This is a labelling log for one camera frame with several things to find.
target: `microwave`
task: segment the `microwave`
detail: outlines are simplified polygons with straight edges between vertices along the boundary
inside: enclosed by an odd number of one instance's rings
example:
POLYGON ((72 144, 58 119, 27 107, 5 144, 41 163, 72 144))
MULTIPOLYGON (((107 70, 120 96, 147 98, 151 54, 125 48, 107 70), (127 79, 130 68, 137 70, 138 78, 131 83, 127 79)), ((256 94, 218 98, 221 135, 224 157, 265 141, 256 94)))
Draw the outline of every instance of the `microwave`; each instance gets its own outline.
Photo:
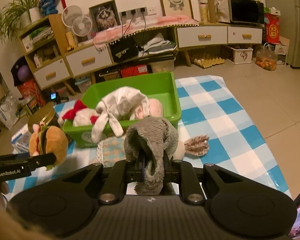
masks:
POLYGON ((264 24, 263 3, 256 0, 214 0, 218 22, 264 24))

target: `green box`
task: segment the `green box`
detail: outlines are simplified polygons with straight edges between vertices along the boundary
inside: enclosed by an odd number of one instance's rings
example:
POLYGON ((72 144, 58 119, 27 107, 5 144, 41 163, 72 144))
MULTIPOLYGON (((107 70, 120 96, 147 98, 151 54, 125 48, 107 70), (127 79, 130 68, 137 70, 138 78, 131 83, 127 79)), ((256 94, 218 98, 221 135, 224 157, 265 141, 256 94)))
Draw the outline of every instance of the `green box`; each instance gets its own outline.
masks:
MULTIPOLYGON (((86 91, 81 100, 87 107, 96 108, 98 102, 104 96, 124 86, 139 89, 141 93, 147 95, 148 98, 157 98, 163 105, 164 117, 168 119, 175 128, 178 128, 178 121, 181 119, 181 106, 172 72, 153 73, 97 83, 86 91)), ((137 120, 124 120, 120 121, 120 125, 122 129, 126 131, 127 128, 135 122, 137 122, 137 120)), ((66 120, 62 129, 76 141, 78 147, 97 146, 97 144, 91 141, 92 125, 73 127, 72 122, 66 120)), ((104 134, 107 137, 113 136, 109 123, 107 123, 104 129, 104 134)))

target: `bag of oranges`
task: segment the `bag of oranges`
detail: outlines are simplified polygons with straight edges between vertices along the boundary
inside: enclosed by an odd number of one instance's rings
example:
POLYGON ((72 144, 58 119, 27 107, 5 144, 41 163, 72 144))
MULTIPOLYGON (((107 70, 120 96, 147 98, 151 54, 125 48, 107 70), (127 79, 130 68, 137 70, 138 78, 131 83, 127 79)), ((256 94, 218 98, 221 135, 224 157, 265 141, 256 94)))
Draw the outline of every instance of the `bag of oranges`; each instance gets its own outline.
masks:
POLYGON ((266 42, 261 51, 257 53, 256 64, 266 70, 274 71, 277 68, 277 54, 271 50, 266 42))

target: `egg carton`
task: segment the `egg carton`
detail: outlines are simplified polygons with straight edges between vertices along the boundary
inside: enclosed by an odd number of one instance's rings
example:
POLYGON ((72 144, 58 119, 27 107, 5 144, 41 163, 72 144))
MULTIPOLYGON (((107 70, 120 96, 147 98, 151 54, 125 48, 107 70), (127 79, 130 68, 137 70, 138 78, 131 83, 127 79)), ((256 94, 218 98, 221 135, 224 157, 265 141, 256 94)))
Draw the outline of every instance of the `egg carton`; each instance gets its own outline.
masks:
POLYGON ((214 65, 223 64, 225 60, 221 57, 209 55, 208 53, 200 53, 190 56, 191 63, 202 67, 208 68, 214 65))

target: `pink cloth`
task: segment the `pink cloth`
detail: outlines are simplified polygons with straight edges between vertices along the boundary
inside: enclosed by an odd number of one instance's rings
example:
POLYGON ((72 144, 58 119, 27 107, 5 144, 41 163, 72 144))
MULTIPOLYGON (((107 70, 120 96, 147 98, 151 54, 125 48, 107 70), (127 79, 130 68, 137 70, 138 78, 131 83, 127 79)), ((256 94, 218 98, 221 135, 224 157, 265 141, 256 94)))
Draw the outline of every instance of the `pink cloth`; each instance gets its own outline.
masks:
MULTIPOLYGON (((127 30, 129 23, 130 21, 123 25, 123 33, 125 32, 125 37, 135 34, 138 31, 143 31, 145 28, 143 19, 138 23, 131 22, 129 29, 127 30)), ((164 28, 182 25, 198 26, 199 22, 185 15, 161 16, 154 19, 146 19, 146 30, 155 27, 164 28)), ((93 43, 97 49, 102 49, 104 46, 106 46, 106 44, 116 41, 120 38, 122 38, 122 25, 98 32, 93 39, 93 43)))

